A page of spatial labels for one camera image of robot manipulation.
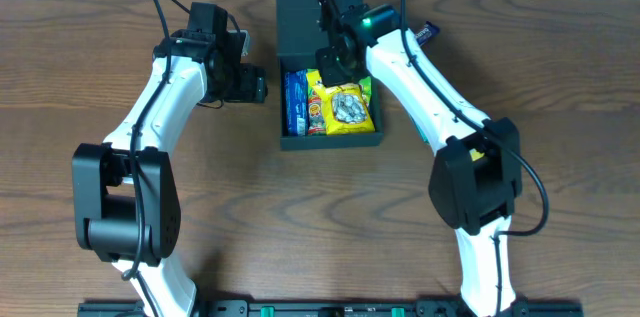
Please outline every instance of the yellow snack bag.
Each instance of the yellow snack bag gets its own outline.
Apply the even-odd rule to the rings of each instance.
[[[325,88],[317,70],[307,72],[307,81],[322,99],[322,117],[327,125],[327,135],[375,131],[359,85],[347,83]]]

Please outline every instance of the table surface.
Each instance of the table surface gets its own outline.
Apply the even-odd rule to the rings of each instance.
[[[379,147],[281,152],[275,0],[180,1],[234,13],[271,86],[264,105],[195,109],[172,160],[176,253],[205,295],[457,293],[454,233],[427,193],[433,154],[395,97],[382,92]],[[161,2],[170,29],[184,28]],[[639,2],[407,0],[413,28],[442,28],[427,56],[471,103],[516,123],[549,191],[547,228],[509,241],[514,288],[579,299],[592,316],[640,309]],[[161,38],[151,0],[0,0],[0,315],[136,297],[75,241],[70,162],[124,118]],[[524,180],[514,229],[540,215]]]

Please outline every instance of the dark gray container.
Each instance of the dark gray container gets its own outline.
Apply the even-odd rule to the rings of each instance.
[[[336,0],[339,6],[362,4],[362,0]],[[278,28],[278,60],[280,62],[280,112],[282,150],[320,148],[346,148],[377,146],[382,141],[382,115],[378,98],[378,85],[371,79],[369,113],[375,132],[336,136],[289,136],[284,92],[284,75],[303,69],[317,68],[316,50],[327,47],[325,32],[318,27],[320,6],[317,0],[276,0]]]

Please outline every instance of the wood grain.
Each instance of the wood grain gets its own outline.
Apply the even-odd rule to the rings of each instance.
[[[278,85],[275,0],[215,1],[250,30]],[[371,5],[399,0],[367,0]],[[472,103],[508,116],[551,195],[539,236],[510,243],[512,282],[579,299],[587,315],[640,309],[640,0],[408,0],[443,33],[429,58]],[[186,16],[162,0],[171,29]],[[132,106],[161,39],[151,0],[0,0],[0,315],[73,315],[131,299],[81,250],[71,155]],[[432,154],[383,91],[378,148],[279,151],[279,101],[196,109],[172,161],[184,265],[210,297],[409,299],[454,294],[453,232],[431,206]],[[514,228],[535,223],[533,186]]]

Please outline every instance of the black box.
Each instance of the black box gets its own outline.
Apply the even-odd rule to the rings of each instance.
[[[341,5],[359,5],[362,0],[336,0]],[[316,50],[327,47],[329,40],[320,31],[318,0],[276,0],[278,28],[278,60],[280,62],[280,111],[282,150],[305,150],[319,148],[345,148],[377,146],[382,141],[382,115],[378,98],[378,86],[371,79],[371,103],[369,114],[375,132],[335,136],[289,136],[287,131],[287,110],[284,91],[284,75],[303,69],[315,69]]]

